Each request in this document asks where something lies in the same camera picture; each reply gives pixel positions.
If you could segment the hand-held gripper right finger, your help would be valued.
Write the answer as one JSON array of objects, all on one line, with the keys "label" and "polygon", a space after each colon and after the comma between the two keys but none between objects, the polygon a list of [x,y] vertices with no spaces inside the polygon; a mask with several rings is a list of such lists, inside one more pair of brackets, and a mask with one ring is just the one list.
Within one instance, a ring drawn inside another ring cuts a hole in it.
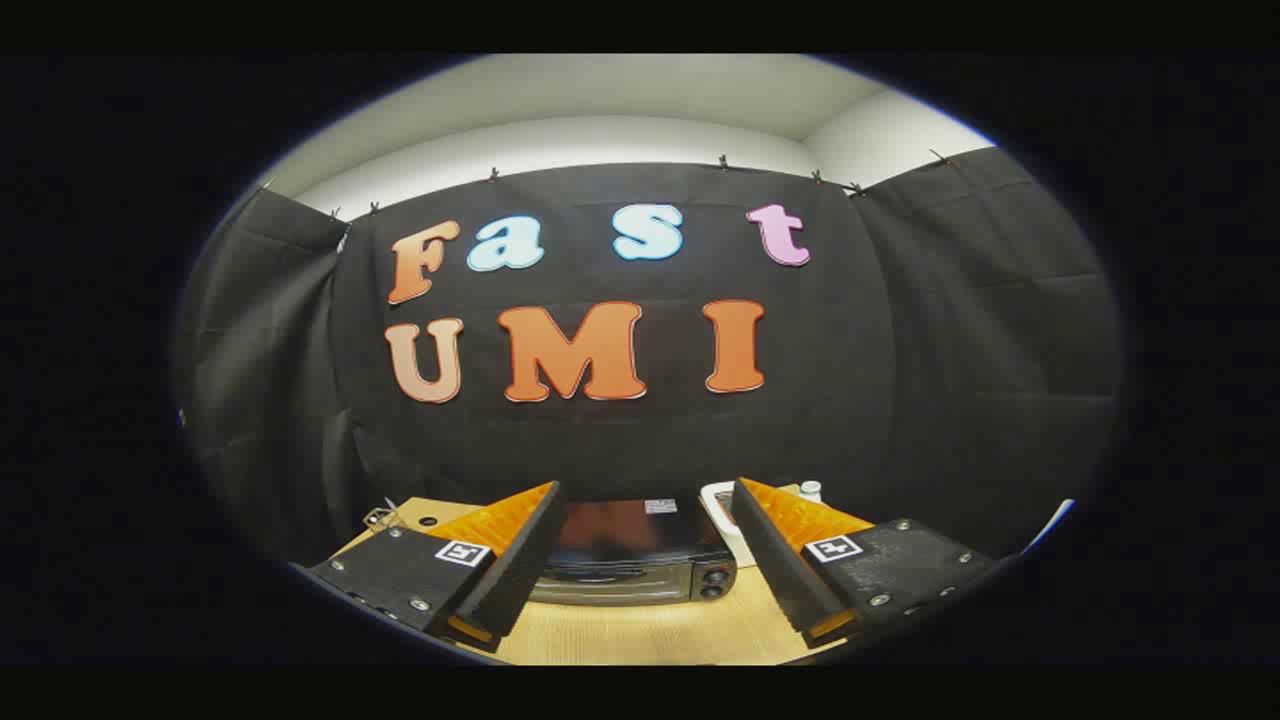
[{"label": "hand-held gripper right finger", "polygon": [[998,566],[916,520],[874,524],[748,478],[733,483],[731,510],[777,605],[812,650],[899,634]]}]

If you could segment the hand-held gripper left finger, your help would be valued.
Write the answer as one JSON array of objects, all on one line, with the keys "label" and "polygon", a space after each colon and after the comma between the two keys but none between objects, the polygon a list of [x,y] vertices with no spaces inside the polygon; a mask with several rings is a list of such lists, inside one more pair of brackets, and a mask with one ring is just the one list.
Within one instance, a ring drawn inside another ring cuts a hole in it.
[{"label": "hand-held gripper left finger", "polygon": [[434,527],[388,518],[310,575],[413,632],[493,652],[515,628],[566,518],[558,482]]}]

